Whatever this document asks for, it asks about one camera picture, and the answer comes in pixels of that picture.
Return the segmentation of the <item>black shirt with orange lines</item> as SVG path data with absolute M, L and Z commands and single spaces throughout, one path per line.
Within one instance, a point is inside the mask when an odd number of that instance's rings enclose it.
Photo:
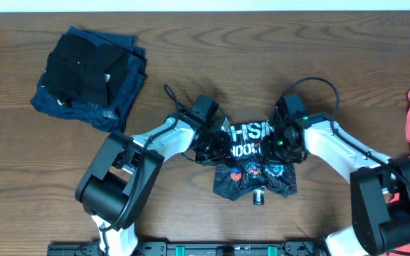
M 263 205 L 265 190 L 284 198 L 298 192 L 295 167 L 275 155 L 274 128 L 267 121 L 229 127 L 231 161 L 216 167 L 213 192 L 230 201 L 253 193 Z

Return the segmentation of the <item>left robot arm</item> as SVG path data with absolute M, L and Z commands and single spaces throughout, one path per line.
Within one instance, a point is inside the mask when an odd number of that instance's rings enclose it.
M 100 242 L 88 255 L 131 255 L 140 216 L 164 162 L 188 150 L 203 166 L 228 160 L 228 120 L 219 104 L 200 95 L 190 108 L 175 104 L 164 124 L 131 137 L 110 134 L 80 180 L 75 199 L 98 227 Z

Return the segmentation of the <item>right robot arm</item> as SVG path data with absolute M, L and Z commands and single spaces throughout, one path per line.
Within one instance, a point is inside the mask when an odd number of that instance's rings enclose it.
M 410 244 L 410 158 L 370 149 L 327 114 L 310 114 L 298 94 L 282 96 L 270 125 L 270 154 L 300 164 L 312 154 L 350 185 L 352 224 L 329 234 L 316 255 L 382 255 Z

